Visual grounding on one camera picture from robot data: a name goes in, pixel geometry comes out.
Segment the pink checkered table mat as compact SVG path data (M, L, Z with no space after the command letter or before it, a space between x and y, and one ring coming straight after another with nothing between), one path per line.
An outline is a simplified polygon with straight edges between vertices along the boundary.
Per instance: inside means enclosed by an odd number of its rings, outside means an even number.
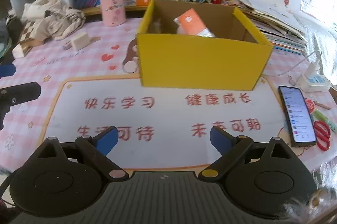
M37 82L42 92L6 115L1 167L16 170L47 137L74 141L109 126L119 131L110 159L127 170L201 169L219 157L210 144L213 126L255 141L289 139L277 88L306 70L301 56L274 51L252 91L144 87L138 74L122 70L138 25L90 23L84 30L96 41L80 52L51 41L14 62L15 75L1 86Z

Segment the black smartphone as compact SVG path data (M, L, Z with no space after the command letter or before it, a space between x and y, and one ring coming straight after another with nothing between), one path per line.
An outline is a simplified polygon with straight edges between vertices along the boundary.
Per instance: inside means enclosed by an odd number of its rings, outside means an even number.
M296 87L279 86L278 92L285 109L291 146L311 147L316 145L312 118L301 90Z

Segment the white sponge block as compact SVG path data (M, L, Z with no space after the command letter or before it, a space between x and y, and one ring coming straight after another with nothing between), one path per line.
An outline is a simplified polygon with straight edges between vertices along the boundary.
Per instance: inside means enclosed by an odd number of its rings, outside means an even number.
M87 33L81 32L76 34L70 39L71 47L74 51L80 51L81 49L88 46L91 41Z

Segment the white power strip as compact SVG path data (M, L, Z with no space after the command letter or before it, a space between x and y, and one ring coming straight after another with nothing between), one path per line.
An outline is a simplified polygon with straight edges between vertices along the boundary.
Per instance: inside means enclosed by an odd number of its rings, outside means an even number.
M327 92L331 88L331 82L319 74L320 65L318 61L311 62L304 74L298 78L296 85L306 93Z

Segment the stack of paper booklets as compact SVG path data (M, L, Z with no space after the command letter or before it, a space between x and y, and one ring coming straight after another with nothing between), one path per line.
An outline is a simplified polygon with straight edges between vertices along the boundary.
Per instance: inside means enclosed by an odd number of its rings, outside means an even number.
M302 54L307 40L304 29L287 11L283 0L231 0L277 50Z

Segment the beige cloth bag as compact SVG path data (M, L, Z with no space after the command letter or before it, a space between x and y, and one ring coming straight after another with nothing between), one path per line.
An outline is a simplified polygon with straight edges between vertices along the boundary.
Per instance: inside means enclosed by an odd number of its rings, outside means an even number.
M35 0L31 4L26 3L22 14L22 21L37 25L38 34L56 40L63 40L79 30L85 19L82 10L71 7L64 0Z

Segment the yellow cardboard box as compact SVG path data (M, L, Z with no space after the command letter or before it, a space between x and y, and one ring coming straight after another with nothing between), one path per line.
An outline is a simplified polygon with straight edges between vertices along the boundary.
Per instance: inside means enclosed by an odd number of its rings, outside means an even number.
M179 34L176 18L193 9L213 37ZM136 34L144 87L251 91L273 51L238 8L152 0Z

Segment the pink cylindrical canister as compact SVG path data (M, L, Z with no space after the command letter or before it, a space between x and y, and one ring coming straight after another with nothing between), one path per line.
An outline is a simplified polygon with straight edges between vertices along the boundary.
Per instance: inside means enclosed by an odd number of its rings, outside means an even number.
M100 10L105 26L114 27L126 22L124 0L100 0Z

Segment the wooden chessboard box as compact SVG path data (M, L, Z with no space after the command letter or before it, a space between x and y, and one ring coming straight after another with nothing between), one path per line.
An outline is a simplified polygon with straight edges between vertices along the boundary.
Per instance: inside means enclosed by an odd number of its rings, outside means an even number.
M27 21L18 42L22 47L37 47L43 45L48 38L49 34L42 21Z

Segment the orange white usmile box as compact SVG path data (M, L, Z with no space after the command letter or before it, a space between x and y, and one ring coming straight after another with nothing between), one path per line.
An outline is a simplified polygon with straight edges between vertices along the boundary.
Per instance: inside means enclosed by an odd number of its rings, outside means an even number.
M174 19L178 25L177 34L215 38L194 9Z

